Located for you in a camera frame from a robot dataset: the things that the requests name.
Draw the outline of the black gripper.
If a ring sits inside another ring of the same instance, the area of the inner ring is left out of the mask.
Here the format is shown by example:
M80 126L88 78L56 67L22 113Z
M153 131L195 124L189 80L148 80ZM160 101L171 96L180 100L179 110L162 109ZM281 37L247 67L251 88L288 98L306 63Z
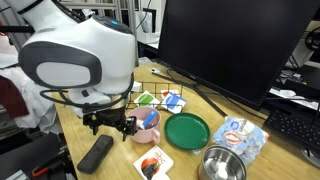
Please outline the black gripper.
M125 141L128 136L136 133L137 118L135 116L126 118L125 108L121 107L85 114L83 124L92 129L93 135L98 133L100 125L114 127L122 132L122 141Z

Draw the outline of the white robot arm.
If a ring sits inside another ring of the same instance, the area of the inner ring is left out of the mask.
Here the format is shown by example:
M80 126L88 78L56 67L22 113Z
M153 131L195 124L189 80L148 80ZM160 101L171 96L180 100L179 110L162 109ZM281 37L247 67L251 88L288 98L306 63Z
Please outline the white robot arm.
M111 126L124 136L136 132L125 116L134 84L136 43L125 24L94 15L79 21L55 0L4 0L34 29L18 53L23 72L69 105L93 131Z

